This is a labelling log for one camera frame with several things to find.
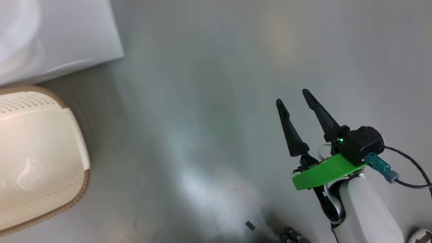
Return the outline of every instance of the beige basket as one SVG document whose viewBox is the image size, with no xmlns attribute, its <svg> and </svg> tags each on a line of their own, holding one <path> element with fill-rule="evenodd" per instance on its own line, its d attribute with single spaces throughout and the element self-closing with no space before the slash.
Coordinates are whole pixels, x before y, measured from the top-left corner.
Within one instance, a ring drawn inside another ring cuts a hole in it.
<svg viewBox="0 0 432 243">
<path fill-rule="evenodd" d="M 0 236 L 74 206 L 90 163 L 70 109 L 36 87 L 0 90 Z"/>
</svg>

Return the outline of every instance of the green 3d-printed mount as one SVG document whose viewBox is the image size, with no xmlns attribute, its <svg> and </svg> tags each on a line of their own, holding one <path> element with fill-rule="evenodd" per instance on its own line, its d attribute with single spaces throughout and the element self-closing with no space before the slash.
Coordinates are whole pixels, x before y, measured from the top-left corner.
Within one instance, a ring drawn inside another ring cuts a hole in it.
<svg viewBox="0 0 432 243">
<path fill-rule="evenodd" d="M 365 166 L 366 164 L 355 166 L 342 154 L 337 154 L 319 165 L 295 175 L 292 182 L 298 191 L 313 188 L 345 177 Z"/>
</svg>

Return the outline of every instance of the teal connector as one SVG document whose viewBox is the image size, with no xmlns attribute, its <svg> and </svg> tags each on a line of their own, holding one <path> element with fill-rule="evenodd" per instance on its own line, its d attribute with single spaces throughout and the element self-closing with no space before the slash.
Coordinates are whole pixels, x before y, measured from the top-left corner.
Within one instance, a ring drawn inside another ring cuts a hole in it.
<svg viewBox="0 0 432 243">
<path fill-rule="evenodd" d="M 368 153 L 365 158 L 365 163 L 382 174 L 390 184 L 393 184 L 394 180 L 399 178 L 399 174 L 396 171 L 391 170 L 391 166 L 375 153 Z"/>
</svg>

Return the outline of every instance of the metal surface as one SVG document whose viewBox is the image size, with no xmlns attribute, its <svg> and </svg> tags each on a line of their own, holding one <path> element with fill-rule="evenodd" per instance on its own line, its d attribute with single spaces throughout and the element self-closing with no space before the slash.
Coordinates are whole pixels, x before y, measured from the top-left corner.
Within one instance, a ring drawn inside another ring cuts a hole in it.
<svg viewBox="0 0 432 243">
<path fill-rule="evenodd" d="M 1 243 L 265 242 L 275 224 L 335 242 L 314 193 L 291 181 L 299 161 L 275 106 L 284 101 L 316 155 L 323 132 L 303 88 L 432 175 L 431 1 L 114 0 L 113 9 L 126 56 L 43 84 L 83 131 L 87 194 Z M 424 184 L 409 161 L 382 157 Z M 428 191 L 366 176 L 405 235 L 432 227 Z"/>
</svg>

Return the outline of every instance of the black cable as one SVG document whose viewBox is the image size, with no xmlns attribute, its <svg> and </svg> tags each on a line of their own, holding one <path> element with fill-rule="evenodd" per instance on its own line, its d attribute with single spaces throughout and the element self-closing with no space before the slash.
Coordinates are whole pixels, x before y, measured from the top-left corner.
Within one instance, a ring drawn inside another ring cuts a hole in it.
<svg viewBox="0 0 432 243">
<path fill-rule="evenodd" d="M 426 185 L 411 185 L 405 182 L 400 181 L 399 179 L 394 179 L 394 182 L 409 187 L 409 188 L 414 188 L 414 189 L 426 189 L 426 188 L 431 188 L 432 184 L 426 184 Z"/>
<path fill-rule="evenodd" d="M 429 188 L 429 191 L 430 191 L 430 193 L 431 193 L 431 197 L 432 197 L 432 184 L 431 184 L 431 181 L 429 180 L 429 177 L 426 175 L 426 173 L 425 173 L 425 171 L 423 170 L 423 168 L 413 159 L 413 158 L 411 158 L 409 155 L 407 155 L 406 153 L 404 153 L 404 152 L 401 152 L 401 151 L 399 151 L 399 150 L 397 150 L 397 149 L 395 149 L 395 148 L 392 148 L 392 147 L 388 147 L 388 146 L 383 146 L 385 149 L 388 149 L 388 150 L 391 150 L 391 151 L 394 151 L 394 152 L 396 152 L 396 153 L 398 153 L 398 154 L 400 154 L 400 155 L 402 155 L 403 157 L 405 157 L 405 158 L 407 158 L 409 161 L 411 161 L 411 163 L 413 163 L 413 165 L 415 165 L 416 167 L 417 167 L 417 169 L 420 171 L 420 173 L 422 174 L 422 176 L 423 176 L 423 178 L 425 179 L 425 181 L 426 181 L 426 185 L 411 185 L 411 184 L 408 184 L 408 183 L 405 183 L 405 182 L 402 182 L 402 181 L 400 181 L 399 179 L 396 179 L 396 180 L 394 180 L 396 183 L 398 183 L 398 184 L 400 184 L 400 185 L 403 185 L 403 186 L 406 186 L 406 187 L 409 187 L 409 188 L 414 188 L 414 189 L 425 189 L 425 188 Z"/>
</svg>

